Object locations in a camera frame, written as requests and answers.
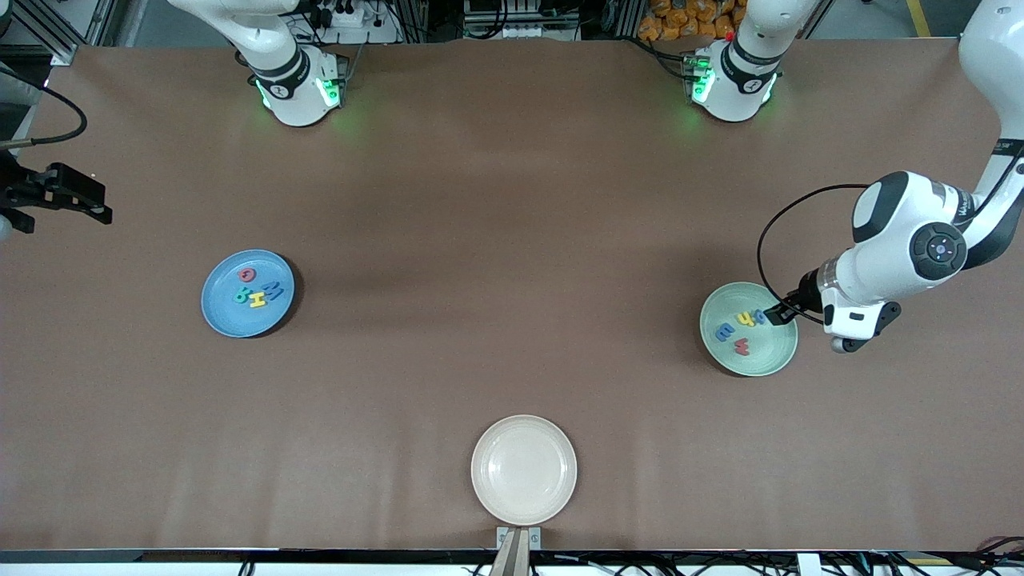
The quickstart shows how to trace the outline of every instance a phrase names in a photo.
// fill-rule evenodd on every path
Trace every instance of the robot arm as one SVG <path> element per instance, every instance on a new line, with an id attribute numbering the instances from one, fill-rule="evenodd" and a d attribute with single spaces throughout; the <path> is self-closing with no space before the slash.
<path id="1" fill-rule="evenodd" d="M 315 46 L 299 47 L 278 15 L 294 10 L 298 1 L 170 0 L 238 48 L 256 75 L 263 106 L 279 120 L 307 126 L 341 106 L 347 60 Z"/>
<path id="2" fill-rule="evenodd" d="M 712 116 L 740 122 L 771 97 L 778 63 L 811 14 L 814 0 L 750 0 L 735 38 L 718 40 L 694 54 L 690 97 Z"/>
<path id="3" fill-rule="evenodd" d="M 805 275 L 767 312 L 774 324 L 792 321 L 792 308 L 818 312 L 834 349 L 855 352 L 899 316 L 895 299 L 1006 251 L 1024 208 L 1024 0 L 982 0 L 959 53 L 1001 123 L 978 191 L 911 172 L 882 177 L 854 207 L 854 246 Z"/>

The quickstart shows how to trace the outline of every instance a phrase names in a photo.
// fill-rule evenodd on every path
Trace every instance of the brown tabletop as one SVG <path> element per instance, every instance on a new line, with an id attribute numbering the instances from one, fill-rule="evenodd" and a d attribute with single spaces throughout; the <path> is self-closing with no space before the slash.
<path id="1" fill-rule="evenodd" d="M 973 548 L 1024 531 L 1019 243 L 902 302 L 856 355 L 801 325 L 762 379 L 696 319 L 757 279 L 765 221 L 909 169 L 973 188 L 998 133 L 955 43 L 802 42 L 727 125 L 624 43 L 366 49 L 287 128 L 227 49 L 87 49 L 85 134 L 24 154 L 106 184 L 115 222 L 34 211 L 2 246 L 0 546 L 472 547 L 469 459 L 550 418 L 580 480 L 548 547 Z M 47 100 L 36 133 L 73 125 Z M 780 290 L 850 245 L 853 192 L 780 221 Z M 233 340 L 204 279 L 253 247 L 304 279 Z"/>

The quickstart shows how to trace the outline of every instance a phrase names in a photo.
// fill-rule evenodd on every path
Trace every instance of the black band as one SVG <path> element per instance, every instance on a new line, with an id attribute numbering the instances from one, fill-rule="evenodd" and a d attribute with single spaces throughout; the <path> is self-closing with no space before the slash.
<path id="1" fill-rule="evenodd" d="M 295 94 L 295 89 L 302 85 L 309 77 L 309 54 L 302 50 L 297 52 L 299 67 L 295 72 L 278 80 L 267 80 L 257 73 L 256 81 L 262 86 L 263 91 L 279 100 L 287 100 Z"/>
<path id="2" fill-rule="evenodd" d="M 279 76 L 284 76 L 289 72 L 291 72 L 295 68 L 295 66 L 299 64 L 299 60 L 302 58 L 303 55 L 305 55 L 305 52 L 303 52 L 302 50 L 299 49 L 298 46 L 296 46 L 295 53 L 292 54 L 292 57 L 289 58 L 288 64 L 286 64 L 285 66 L 280 66 L 272 70 L 263 70 L 260 68 L 256 68 L 255 66 L 252 65 L 250 65 L 249 68 L 252 69 L 252 71 L 256 73 L 256 76 L 259 76 L 260 78 L 278 78 Z"/>
<path id="3" fill-rule="evenodd" d="M 743 47 L 739 45 L 738 36 L 735 39 L 733 39 L 732 42 L 729 43 L 729 46 L 731 46 L 734 50 L 736 50 L 737 56 L 739 56 L 745 61 L 753 64 L 754 66 L 768 66 L 771 64 L 775 64 L 778 60 L 782 59 L 782 56 L 785 54 L 785 52 L 782 52 L 781 54 L 770 58 L 762 58 L 761 56 L 755 56 L 754 54 L 744 50 Z"/>
<path id="4" fill-rule="evenodd" d="M 742 94 L 756 94 L 759 92 L 771 80 L 771 77 L 775 74 L 775 69 L 778 68 L 774 67 L 764 74 L 751 74 L 736 68 L 729 54 L 729 46 L 726 46 L 722 50 L 722 72 L 725 73 L 725 76 L 729 80 L 732 80 L 732 83 L 736 85 L 736 89 Z"/>
<path id="5" fill-rule="evenodd" d="M 992 156 L 1024 156 L 1024 140 L 999 138 L 992 149 Z"/>

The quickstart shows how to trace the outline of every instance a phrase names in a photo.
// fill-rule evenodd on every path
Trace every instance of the white plate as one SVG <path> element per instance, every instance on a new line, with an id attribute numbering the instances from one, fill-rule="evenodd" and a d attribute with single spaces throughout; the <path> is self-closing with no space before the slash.
<path id="1" fill-rule="evenodd" d="M 512 526 L 534 526 L 561 511 L 575 488 L 572 444 L 538 416 L 509 416 L 473 450 L 473 490 L 487 511 Z"/>

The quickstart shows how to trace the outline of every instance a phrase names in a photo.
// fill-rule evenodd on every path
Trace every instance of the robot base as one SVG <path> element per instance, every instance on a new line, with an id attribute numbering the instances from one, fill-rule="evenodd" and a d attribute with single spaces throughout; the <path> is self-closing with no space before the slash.
<path id="1" fill-rule="evenodd" d="M 289 126 L 308 126 L 341 106 L 345 95 L 348 58 L 329 54 L 313 46 L 303 46 L 309 55 L 310 72 L 288 99 L 263 93 L 263 106 Z"/>
<path id="2" fill-rule="evenodd" d="M 693 83 L 690 98 L 705 107 L 708 112 L 726 122 L 742 122 L 751 119 L 758 110 L 771 97 L 771 88 L 776 76 L 772 76 L 765 85 L 756 92 L 744 94 L 722 71 L 722 50 L 729 45 L 726 40 L 718 40 L 710 46 L 700 48 L 694 54 L 698 58 L 708 58 L 708 69 L 703 78 Z"/>

